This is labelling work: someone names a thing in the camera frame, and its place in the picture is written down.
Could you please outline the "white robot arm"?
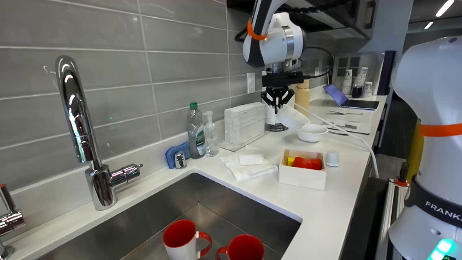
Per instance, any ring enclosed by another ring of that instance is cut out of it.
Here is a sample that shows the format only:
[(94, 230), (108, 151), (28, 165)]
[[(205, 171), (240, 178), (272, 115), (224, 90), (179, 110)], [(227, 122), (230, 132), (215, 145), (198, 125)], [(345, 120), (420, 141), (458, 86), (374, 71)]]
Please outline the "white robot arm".
[(302, 71), (289, 68), (303, 54), (305, 32), (290, 21), (287, 12), (277, 12), (285, 3), (286, 0), (256, 0), (243, 44), (244, 61), (253, 68), (267, 70), (262, 78), (262, 99), (275, 112), (295, 96), (290, 86), (305, 80)]

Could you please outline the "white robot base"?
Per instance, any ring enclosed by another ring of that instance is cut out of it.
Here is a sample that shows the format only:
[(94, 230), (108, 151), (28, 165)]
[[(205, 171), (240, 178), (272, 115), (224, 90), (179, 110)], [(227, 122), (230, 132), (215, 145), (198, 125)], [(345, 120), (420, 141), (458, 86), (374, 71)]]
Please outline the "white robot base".
[(406, 260), (462, 260), (462, 38), (409, 48), (396, 93), (420, 120), (423, 152), (390, 242)]

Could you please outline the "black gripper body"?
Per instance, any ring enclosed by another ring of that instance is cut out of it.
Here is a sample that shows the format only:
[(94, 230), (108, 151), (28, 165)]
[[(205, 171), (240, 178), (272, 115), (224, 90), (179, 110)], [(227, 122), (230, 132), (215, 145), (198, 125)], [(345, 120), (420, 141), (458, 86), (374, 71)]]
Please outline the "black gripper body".
[(264, 70), (262, 73), (262, 84), (266, 93), (270, 93), (270, 91), (289, 93), (290, 86), (300, 84), (302, 81), (303, 81), (302, 71), (273, 73), (270, 70)]

